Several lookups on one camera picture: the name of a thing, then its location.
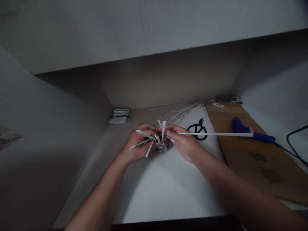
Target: blue glue gun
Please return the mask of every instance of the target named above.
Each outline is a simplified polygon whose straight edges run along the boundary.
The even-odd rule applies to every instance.
[[[235,117],[232,122],[232,129],[234,133],[249,133],[251,132],[249,128],[245,127],[242,121]],[[259,140],[263,143],[275,143],[276,138],[273,136],[262,135],[257,132],[253,132],[253,138]]]

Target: brown cardboard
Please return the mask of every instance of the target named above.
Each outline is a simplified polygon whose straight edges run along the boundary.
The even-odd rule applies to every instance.
[[[237,103],[222,103],[223,108],[206,103],[216,133],[231,133],[238,117],[245,126],[267,133]],[[219,136],[228,165],[250,183],[275,197],[308,205],[308,175],[281,148],[250,137]]]

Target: scissors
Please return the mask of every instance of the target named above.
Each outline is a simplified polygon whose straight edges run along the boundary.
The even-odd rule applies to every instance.
[[[194,133],[200,133],[200,132],[202,132],[202,130],[204,130],[204,133],[208,133],[207,131],[206,131],[206,129],[205,129],[205,127],[203,126],[203,122],[204,122],[204,119],[203,118],[201,118],[200,120],[199,120],[199,123],[198,124],[193,124],[193,125],[191,125],[191,126],[189,126],[188,128],[187,128],[187,130],[189,131],[189,129],[190,128],[192,128],[192,127],[195,127],[195,132]],[[198,135],[193,135],[194,137],[196,137],[196,139],[197,140],[205,140],[208,136],[207,135],[205,135],[203,138],[199,138],[198,137]]]

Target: left hand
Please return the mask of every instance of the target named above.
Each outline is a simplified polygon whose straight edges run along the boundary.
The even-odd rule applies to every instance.
[[[157,135],[156,128],[151,124],[142,124],[138,128],[136,128],[136,130],[142,130],[148,135],[153,137],[154,135]],[[126,144],[119,152],[117,158],[121,159],[121,162],[123,162],[124,164],[130,165],[145,157],[148,149],[151,146],[152,141],[149,141],[145,144],[141,144],[133,149],[129,149],[131,146],[134,146],[142,142],[143,139],[147,138],[141,135],[140,133],[136,132],[135,130],[133,130],[126,141]],[[157,145],[160,145],[160,143],[156,144],[155,142],[153,142],[152,147],[155,147]]]

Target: power cord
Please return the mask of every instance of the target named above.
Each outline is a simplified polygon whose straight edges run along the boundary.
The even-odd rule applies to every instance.
[[[305,160],[303,160],[303,159],[299,156],[299,154],[295,151],[295,149],[293,148],[293,146],[290,144],[290,141],[289,141],[289,137],[290,137],[292,134],[297,133],[297,132],[300,132],[300,131],[302,131],[302,130],[304,130],[304,129],[306,129],[306,128],[308,128],[308,125],[306,125],[306,126],[300,128],[300,129],[297,129],[297,130],[295,130],[294,132],[291,132],[291,133],[289,133],[289,134],[286,136],[287,142],[288,142],[288,144],[290,145],[290,147],[292,148],[292,150],[293,150],[293,152],[294,152],[295,154],[294,154],[294,153],[291,153],[290,151],[288,151],[287,149],[285,149],[284,147],[282,147],[280,144],[277,144],[276,142],[275,142],[274,144],[277,145],[278,147],[282,148],[284,151],[290,153],[292,156],[295,156],[296,158],[298,158],[304,165],[306,165],[306,166],[308,167],[308,162],[305,161]]]

